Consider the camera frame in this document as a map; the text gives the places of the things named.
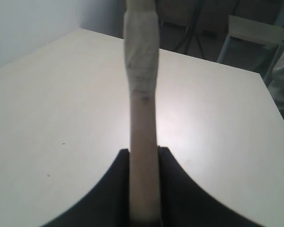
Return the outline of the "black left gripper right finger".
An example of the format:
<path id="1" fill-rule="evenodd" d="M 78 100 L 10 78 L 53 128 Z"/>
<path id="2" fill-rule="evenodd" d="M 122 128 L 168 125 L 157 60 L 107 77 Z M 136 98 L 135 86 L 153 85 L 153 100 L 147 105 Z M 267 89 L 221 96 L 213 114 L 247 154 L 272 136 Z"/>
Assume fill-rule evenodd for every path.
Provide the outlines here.
<path id="1" fill-rule="evenodd" d="M 256 227 L 224 206 L 184 171 L 167 147 L 159 147 L 162 222 L 165 227 Z"/>

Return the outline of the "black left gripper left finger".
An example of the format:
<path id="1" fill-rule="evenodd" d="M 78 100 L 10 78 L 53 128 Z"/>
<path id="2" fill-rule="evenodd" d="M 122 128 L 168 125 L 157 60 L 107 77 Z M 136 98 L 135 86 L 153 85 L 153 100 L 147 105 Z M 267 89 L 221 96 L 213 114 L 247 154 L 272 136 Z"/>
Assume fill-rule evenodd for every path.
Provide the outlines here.
<path id="1" fill-rule="evenodd" d="M 120 150 L 93 189 L 74 206 L 45 226 L 129 226 L 129 151 Z"/>

